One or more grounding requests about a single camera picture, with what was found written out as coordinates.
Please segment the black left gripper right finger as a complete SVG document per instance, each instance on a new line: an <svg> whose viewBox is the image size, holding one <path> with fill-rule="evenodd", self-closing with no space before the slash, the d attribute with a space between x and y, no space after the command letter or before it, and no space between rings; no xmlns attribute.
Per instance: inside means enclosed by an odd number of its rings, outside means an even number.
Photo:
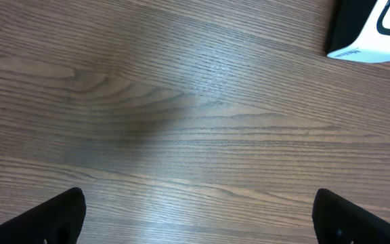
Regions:
<svg viewBox="0 0 390 244"><path fill-rule="evenodd" d="M321 188L312 209L319 244L390 244L390 223Z"/></svg>

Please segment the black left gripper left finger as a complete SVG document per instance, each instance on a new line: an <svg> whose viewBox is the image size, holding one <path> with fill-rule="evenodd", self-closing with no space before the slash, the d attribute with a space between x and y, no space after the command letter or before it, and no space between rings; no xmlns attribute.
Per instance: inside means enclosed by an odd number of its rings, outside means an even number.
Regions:
<svg viewBox="0 0 390 244"><path fill-rule="evenodd" d="M71 188L0 224L0 244L76 244L85 214L83 191Z"/></svg>

